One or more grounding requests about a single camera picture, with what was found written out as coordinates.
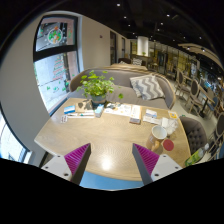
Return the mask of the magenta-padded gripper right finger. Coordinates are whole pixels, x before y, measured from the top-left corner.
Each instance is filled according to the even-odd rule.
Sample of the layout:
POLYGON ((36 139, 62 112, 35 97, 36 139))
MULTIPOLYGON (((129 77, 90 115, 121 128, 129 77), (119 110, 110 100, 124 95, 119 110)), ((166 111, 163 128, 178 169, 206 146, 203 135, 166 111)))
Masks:
POLYGON ((133 144, 132 154, 144 185, 150 184, 182 169, 182 167, 167 154, 158 155, 138 144, 133 144))

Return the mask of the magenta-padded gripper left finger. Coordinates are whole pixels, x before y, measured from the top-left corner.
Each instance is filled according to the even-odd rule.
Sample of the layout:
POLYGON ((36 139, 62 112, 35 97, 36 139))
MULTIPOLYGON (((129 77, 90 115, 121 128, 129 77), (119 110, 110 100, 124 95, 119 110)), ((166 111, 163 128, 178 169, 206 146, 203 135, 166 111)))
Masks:
POLYGON ((91 144, 87 143, 66 155, 56 155, 42 169, 79 185, 89 157, 91 144))

